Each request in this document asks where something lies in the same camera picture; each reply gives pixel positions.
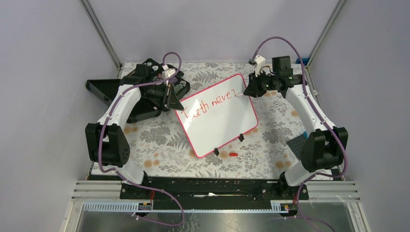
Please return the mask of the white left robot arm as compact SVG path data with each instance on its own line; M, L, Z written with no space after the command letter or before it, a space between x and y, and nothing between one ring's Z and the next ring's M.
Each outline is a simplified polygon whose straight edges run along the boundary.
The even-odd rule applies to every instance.
M174 91L180 69L159 64L157 69L137 64L131 74L119 81L117 93L104 115L85 128L88 155L99 165L102 173L115 172L139 199L149 195L150 186L144 182L145 172L129 161L131 149L124 134L133 108L141 99L150 100L157 109L181 110L182 104Z

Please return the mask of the pink framed whiteboard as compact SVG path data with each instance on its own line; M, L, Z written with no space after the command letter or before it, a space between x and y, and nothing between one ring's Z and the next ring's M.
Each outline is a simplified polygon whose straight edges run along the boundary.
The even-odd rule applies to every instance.
M245 89L245 79L238 73L181 101L184 109L175 114L196 157L203 158L258 126L250 97L236 97Z

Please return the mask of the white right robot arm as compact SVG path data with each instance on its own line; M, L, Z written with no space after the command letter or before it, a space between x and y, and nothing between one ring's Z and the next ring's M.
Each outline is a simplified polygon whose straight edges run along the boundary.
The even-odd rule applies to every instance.
M243 94L257 98L268 91L279 92L299 114L307 133L300 161L281 175L282 183L277 186L278 195L289 199L296 193L296 186L345 163L348 132L325 116L313 99L305 77L293 73L289 56L273 58L267 72L263 70L266 63L262 56L256 55L249 63L254 72L249 74L249 84Z

